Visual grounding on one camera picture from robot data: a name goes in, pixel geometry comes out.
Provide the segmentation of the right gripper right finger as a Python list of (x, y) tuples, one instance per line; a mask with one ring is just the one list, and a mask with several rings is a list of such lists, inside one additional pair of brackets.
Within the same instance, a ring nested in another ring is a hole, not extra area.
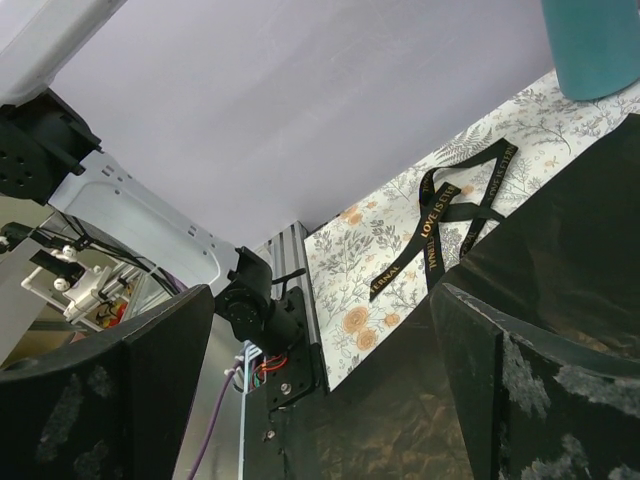
[(638, 361), (450, 284), (431, 293), (430, 306), (475, 478), (638, 478)]

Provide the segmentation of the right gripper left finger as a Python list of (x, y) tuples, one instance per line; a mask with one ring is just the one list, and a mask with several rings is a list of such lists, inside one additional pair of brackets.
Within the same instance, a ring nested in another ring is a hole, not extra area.
[(213, 313), (196, 286), (2, 370), (2, 478), (171, 478)]

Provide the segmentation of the black wrapping paper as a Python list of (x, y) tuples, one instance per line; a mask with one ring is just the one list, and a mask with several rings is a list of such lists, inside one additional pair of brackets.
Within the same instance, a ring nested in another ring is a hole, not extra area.
[[(565, 167), (443, 284), (639, 363), (638, 116)], [(302, 402), (293, 479), (477, 479), (430, 295), (334, 392)]]

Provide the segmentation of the black printed ribbon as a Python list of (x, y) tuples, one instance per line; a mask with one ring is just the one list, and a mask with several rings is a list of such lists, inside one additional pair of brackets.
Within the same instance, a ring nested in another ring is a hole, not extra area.
[(442, 254), (440, 225), (468, 221), (467, 234), (462, 241), (459, 256), (464, 257), (477, 242), (479, 235), (489, 220), (500, 222), (504, 216), (493, 209), (508, 168), (519, 148), (501, 138), (468, 159), (455, 164), (456, 170), (471, 169), (494, 161), (495, 165), (489, 177), (484, 195), (478, 204), (472, 202), (456, 203), (454, 198), (462, 189), (448, 181), (435, 186), (435, 175), (440, 170), (434, 167), (428, 170), (419, 184), (418, 204), (420, 219), (407, 245), (390, 265), (377, 275), (369, 285), (369, 300), (374, 301), (399, 274), (422, 255), (425, 263), (425, 280), (428, 289), (432, 289), (445, 274)]

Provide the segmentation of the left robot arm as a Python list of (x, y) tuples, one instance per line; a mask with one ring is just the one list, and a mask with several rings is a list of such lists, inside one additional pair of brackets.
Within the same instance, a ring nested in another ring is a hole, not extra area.
[(119, 8), (117, 1), (2, 3), (1, 192), (92, 225), (188, 287), (208, 286), (237, 339), (268, 355), (290, 351), (303, 338), (306, 312), (290, 297), (272, 297), (269, 264), (134, 179), (51, 89)]

